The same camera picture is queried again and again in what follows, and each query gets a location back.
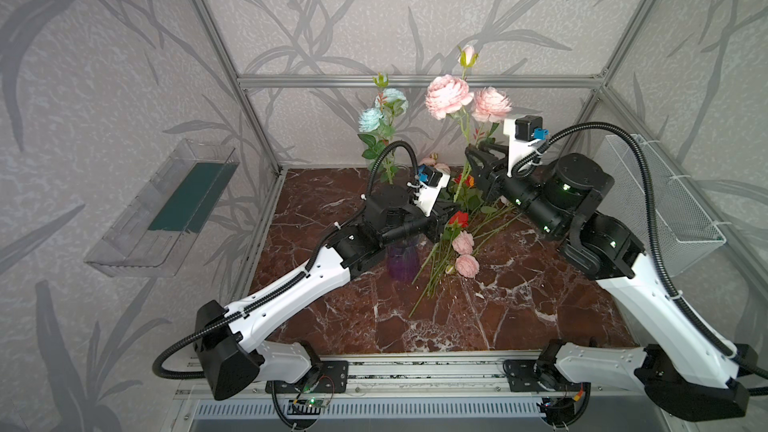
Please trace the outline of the light blue flower stem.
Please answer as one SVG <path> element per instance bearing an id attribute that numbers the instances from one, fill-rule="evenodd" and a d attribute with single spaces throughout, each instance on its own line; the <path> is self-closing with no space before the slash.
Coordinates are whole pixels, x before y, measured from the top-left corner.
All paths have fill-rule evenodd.
<path id="1" fill-rule="evenodd" d="M 373 83 L 377 93 L 372 105 L 359 116 L 357 134 L 365 146 L 362 157 L 367 161 L 369 169 L 373 168 L 375 160 L 394 141 L 397 133 L 395 122 L 409 109 L 406 95 L 390 86 L 386 73 L 374 76 Z"/>

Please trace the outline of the purple glass vase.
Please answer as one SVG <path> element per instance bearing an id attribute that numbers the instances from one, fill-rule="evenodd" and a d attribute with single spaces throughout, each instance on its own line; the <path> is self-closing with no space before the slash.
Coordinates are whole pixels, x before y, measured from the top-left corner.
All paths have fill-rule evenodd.
<path id="1" fill-rule="evenodd" d="M 412 282 L 421 268 L 419 239 L 411 237 L 387 247 L 386 268 L 394 281 Z"/>

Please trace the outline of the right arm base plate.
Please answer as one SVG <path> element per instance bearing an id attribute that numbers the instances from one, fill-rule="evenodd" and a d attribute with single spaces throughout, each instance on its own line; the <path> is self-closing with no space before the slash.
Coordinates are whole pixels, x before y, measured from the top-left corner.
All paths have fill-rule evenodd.
<path id="1" fill-rule="evenodd" d="M 512 392 L 586 394 L 591 386 L 567 380 L 553 364 L 538 359 L 507 359 L 503 373 Z"/>

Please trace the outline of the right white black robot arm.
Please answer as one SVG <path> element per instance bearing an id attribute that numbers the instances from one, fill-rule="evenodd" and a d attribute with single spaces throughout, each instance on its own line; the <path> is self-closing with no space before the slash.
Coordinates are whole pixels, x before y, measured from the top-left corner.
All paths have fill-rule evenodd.
<path id="1" fill-rule="evenodd" d="M 554 137 L 509 146 L 470 145 L 465 157 L 484 197 L 509 200 L 559 254 L 623 305 L 651 335 L 634 349 L 584 347 L 552 341 L 534 374 L 549 390 L 594 384 L 639 390 L 659 408 L 688 421 L 743 417 L 751 398 L 765 387 L 748 388 L 742 378 L 765 377 L 756 352 L 726 340 L 707 324 L 674 285 L 663 261 L 652 174 L 636 139 L 610 123 L 599 129 L 621 139 L 635 158 L 644 195 L 648 237 L 639 239 L 624 223 L 599 211 L 613 178 L 592 159 L 571 153 L 538 173 Z"/>

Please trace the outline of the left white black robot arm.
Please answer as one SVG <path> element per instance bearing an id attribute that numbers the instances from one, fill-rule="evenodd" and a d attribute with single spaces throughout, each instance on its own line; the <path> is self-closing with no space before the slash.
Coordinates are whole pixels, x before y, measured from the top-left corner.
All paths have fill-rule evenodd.
<path id="1" fill-rule="evenodd" d="M 460 209 L 440 196 L 450 179 L 413 160 L 406 185 L 368 184 L 362 207 L 331 225 L 307 261 L 247 297 L 226 306 L 215 300 L 202 306 L 194 333 L 161 352 L 153 374 L 204 379 L 219 401 L 253 382 L 316 382 L 322 361 L 309 344 L 275 343 L 269 336 L 315 300 L 375 268 L 395 246 L 420 235 L 438 242 Z"/>

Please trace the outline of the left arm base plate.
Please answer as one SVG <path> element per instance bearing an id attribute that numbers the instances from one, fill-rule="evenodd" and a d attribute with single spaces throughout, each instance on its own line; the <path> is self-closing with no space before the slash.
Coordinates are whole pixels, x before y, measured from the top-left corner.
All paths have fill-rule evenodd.
<path id="1" fill-rule="evenodd" d="M 266 392 L 271 394 L 325 393 L 335 394 L 346 391 L 349 376 L 349 362 L 345 360 L 321 361 L 296 383 L 269 381 Z"/>

